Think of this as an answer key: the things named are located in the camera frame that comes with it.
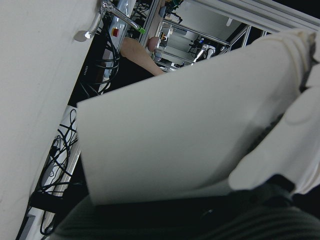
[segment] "robotic hand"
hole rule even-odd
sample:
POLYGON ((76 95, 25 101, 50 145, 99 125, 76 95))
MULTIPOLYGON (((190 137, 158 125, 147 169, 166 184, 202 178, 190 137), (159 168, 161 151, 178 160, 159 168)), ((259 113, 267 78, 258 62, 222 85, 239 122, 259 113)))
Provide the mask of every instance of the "robotic hand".
POLYGON ((205 52, 205 56, 204 56, 205 59, 209 59, 213 57, 213 55, 216 53, 216 48, 208 44, 203 44, 202 50, 204 50, 205 52))

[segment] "person's arm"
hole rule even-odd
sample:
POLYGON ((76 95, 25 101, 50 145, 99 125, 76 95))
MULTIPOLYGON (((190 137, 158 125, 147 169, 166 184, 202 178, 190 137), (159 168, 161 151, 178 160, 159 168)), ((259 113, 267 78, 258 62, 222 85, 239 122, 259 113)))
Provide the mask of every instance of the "person's arm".
POLYGON ((143 46, 133 38, 125 37, 123 39, 120 53, 123 57, 143 67, 154 76, 165 73, 155 64, 143 46))

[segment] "gray fabric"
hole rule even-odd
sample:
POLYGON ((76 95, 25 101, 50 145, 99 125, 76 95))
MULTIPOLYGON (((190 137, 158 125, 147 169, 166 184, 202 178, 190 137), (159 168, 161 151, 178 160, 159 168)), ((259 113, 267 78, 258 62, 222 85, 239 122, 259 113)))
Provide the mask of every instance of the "gray fabric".
POLYGON ((214 229, 202 226, 112 226, 89 196, 59 224, 50 240, 319 240, 320 221, 296 207, 259 206, 214 229))

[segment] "metal clamp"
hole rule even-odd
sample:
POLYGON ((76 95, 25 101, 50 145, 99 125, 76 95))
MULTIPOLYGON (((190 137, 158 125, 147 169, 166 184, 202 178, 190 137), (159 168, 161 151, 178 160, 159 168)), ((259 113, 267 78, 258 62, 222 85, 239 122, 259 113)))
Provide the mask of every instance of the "metal clamp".
POLYGON ((144 34, 146 30, 144 30, 141 26, 132 21, 129 17, 127 17, 123 12, 121 12, 118 8, 110 0, 101 0, 101 7, 99 11, 96 13, 94 20, 89 28, 89 30, 80 30, 73 37, 74 40, 78 42, 84 42, 87 39, 91 39, 94 37, 96 32, 98 31, 99 25, 102 21, 102 18, 105 16, 106 12, 112 13, 118 18, 122 19, 125 23, 132 26, 135 30, 144 34))

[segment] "red button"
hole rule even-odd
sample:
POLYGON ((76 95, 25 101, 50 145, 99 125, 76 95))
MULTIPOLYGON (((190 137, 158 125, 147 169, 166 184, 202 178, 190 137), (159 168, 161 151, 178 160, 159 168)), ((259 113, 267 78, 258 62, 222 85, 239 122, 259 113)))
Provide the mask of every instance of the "red button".
POLYGON ((112 29, 112 36, 118 37, 119 32, 120 32, 119 29, 113 28, 113 29, 112 29))

